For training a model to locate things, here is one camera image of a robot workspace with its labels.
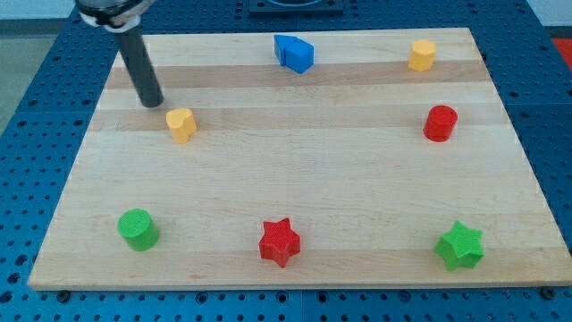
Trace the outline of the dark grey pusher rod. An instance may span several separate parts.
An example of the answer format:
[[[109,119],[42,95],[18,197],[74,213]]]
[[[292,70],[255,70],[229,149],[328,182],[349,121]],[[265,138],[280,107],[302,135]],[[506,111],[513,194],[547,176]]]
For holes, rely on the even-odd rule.
[[[143,41],[140,27],[115,33],[114,39],[141,104],[147,108],[160,106],[164,102],[164,95]]]

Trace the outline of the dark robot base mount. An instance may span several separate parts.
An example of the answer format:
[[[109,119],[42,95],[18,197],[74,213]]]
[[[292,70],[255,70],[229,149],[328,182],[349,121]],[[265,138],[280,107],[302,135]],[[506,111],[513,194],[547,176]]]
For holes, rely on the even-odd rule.
[[[343,0],[248,0],[248,15],[254,17],[343,14]]]

